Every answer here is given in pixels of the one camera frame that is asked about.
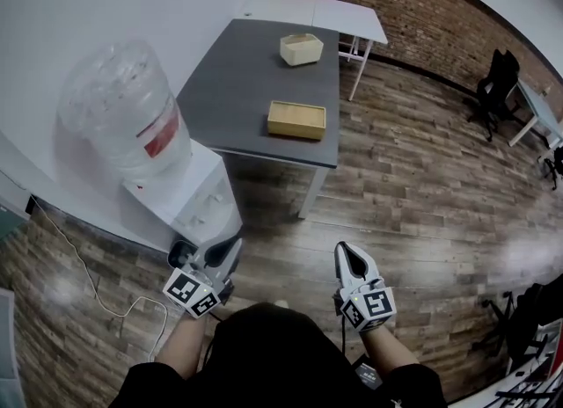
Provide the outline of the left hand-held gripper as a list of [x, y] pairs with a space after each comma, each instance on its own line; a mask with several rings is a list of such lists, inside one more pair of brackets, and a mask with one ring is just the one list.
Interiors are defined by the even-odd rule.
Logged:
[[164, 295], [195, 319], [225, 304], [232, 294], [228, 277], [237, 268], [242, 244], [240, 237], [231, 237], [199, 251], [194, 260], [198, 266], [206, 267], [206, 274], [175, 268], [165, 283]]

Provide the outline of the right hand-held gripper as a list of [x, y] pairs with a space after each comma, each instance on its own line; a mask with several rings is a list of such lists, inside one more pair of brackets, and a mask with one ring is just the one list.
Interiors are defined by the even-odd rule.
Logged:
[[[364, 249], [340, 241], [334, 249], [334, 257], [336, 276], [342, 286], [334, 296], [338, 316], [343, 316], [357, 332], [364, 333], [396, 315], [392, 290], [379, 278], [375, 260]], [[368, 283], [347, 287], [355, 279]]]

